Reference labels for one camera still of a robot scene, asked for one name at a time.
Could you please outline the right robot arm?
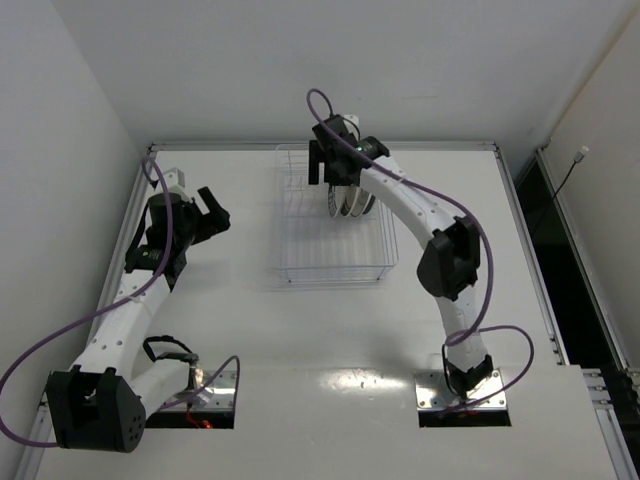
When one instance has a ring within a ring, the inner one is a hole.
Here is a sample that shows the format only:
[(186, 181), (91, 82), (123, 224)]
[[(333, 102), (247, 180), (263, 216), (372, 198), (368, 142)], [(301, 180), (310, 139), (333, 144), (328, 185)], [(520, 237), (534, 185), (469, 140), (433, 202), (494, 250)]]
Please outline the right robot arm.
[(454, 199), (407, 179), (389, 149), (374, 137), (362, 140), (345, 120), (332, 115), (312, 129), (312, 151), (325, 165), (332, 185), (354, 186), (382, 202), (414, 235), (422, 249), (416, 269), (421, 286), (435, 298), (443, 328), (444, 372), (452, 393), (461, 399), (493, 370), (479, 327), (492, 294), (476, 301), (478, 270), (487, 266), (494, 280), (494, 260), (485, 231), (462, 204), (459, 215), (443, 208)]

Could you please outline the green red rimmed plate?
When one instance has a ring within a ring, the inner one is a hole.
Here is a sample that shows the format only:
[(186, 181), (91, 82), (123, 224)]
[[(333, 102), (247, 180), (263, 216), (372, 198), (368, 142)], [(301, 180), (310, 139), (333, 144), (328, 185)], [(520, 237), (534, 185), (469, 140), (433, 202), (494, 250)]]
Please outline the green red rimmed plate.
[(338, 213), (342, 217), (347, 217), (351, 211), (352, 205), (352, 187), (351, 186), (338, 186), (336, 188)]
[(327, 191), (327, 207), (331, 218), (335, 218), (341, 208), (339, 191), (336, 186), (330, 185)]

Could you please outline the dark green patterned plate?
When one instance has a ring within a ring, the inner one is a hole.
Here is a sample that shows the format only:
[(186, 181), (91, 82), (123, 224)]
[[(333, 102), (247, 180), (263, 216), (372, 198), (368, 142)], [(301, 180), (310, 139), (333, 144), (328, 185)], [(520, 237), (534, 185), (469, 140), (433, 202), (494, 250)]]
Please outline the dark green patterned plate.
[(363, 210), (363, 214), (364, 215), (367, 215), (371, 211), (371, 209), (374, 206), (375, 201), (376, 201), (376, 197), (374, 195), (370, 194), (369, 198), (368, 198), (368, 201), (367, 201), (367, 203), (365, 205), (365, 209)]

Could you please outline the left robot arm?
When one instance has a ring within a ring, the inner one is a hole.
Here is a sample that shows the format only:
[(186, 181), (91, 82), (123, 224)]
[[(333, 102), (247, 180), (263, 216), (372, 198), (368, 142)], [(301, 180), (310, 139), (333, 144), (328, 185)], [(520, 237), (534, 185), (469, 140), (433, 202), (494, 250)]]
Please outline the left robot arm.
[(179, 186), (148, 198), (125, 254), (117, 308), (69, 370), (50, 373), (45, 392), (59, 447), (129, 453), (147, 419), (192, 388), (198, 362), (192, 352), (162, 353), (139, 375), (133, 367), (154, 315), (187, 265), (187, 250), (230, 227), (229, 212), (210, 189), (198, 194), (206, 212)]

